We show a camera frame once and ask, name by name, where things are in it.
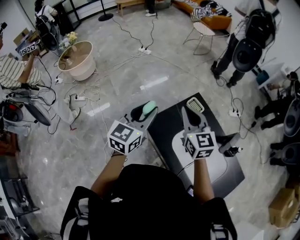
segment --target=black stand base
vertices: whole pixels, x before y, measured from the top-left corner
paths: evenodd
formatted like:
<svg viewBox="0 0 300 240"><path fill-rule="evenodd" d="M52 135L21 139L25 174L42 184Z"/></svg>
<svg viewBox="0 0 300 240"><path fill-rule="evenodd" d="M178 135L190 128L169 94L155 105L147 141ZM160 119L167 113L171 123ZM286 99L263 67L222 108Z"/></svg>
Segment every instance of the black stand base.
<svg viewBox="0 0 300 240"><path fill-rule="evenodd" d="M103 21L106 21L108 19L111 19L113 17L113 14L112 13L108 13L108 14L105 14L105 15L102 15L98 18L99 21L103 22Z"/></svg>

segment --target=round white stool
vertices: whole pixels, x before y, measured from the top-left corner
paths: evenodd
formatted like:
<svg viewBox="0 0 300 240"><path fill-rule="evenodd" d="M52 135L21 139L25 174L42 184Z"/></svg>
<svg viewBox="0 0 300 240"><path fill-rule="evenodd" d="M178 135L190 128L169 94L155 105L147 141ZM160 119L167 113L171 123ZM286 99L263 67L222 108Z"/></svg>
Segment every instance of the round white stool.
<svg viewBox="0 0 300 240"><path fill-rule="evenodd" d="M193 30L190 32L190 34L188 35L188 37L192 34L192 32L196 29L196 31L198 31L200 33L200 36L198 39L189 39L188 40L188 37L186 38L186 40L184 40L183 44L185 44L186 42L188 41L191 41L191 40L200 40L197 47L195 48L194 50L194 55L206 55L208 54L210 51L211 51L211 47L212 47L212 40L215 36L215 33L209 28L207 27L205 24L203 24L202 22L195 22L194 24L194 27L193 27ZM195 53L199 44L201 43L202 39L204 37L211 37L211 42L210 42L210 49L208 52L205 52L205 53Z"/></svg>

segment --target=small plastic basket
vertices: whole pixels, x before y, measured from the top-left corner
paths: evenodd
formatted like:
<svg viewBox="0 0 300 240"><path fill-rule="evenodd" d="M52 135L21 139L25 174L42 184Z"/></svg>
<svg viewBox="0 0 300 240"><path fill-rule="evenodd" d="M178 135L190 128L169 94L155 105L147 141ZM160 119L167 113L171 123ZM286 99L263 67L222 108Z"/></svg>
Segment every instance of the small plastic basket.
<svg viewBox="0 0 300 240"><path fill-rule="evenodd" d="M187 106L192 107L201 113L204 111L204 107L195 97L192 97L190 100L187 101Z"/></svg>

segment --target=striped shirt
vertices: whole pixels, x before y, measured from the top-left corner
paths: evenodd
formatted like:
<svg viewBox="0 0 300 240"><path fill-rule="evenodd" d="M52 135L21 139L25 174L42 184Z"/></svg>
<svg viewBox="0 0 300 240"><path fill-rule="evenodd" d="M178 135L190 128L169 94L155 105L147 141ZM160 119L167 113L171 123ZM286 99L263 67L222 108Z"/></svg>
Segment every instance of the striped shirt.
<svg viewBox="0 0 300 240"><path fill-rule="evenodd" d="M0 84L2 87L12 90L21 87L21 83L18 81L22 72L24 71L26 62L17 61L6 55L0 57ZM35 67L32 68L27 83L35 85L42 78L41 71Z"/></svg>

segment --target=wooden bench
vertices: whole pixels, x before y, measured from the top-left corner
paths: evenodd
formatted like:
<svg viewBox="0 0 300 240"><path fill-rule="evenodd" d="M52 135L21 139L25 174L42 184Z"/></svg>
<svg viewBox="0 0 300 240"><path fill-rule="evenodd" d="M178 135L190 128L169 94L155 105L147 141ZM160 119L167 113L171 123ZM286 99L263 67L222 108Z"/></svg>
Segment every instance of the wooden bench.
<svg viewBox="0 0 300 240"><path fill-rule="evenodd" d="M143 4L145 3L145 0L117 0L117 7L118 11L121 8L121 16L123 17L123 8L132 6L132 5L137 5L137 4Z"/></svg>

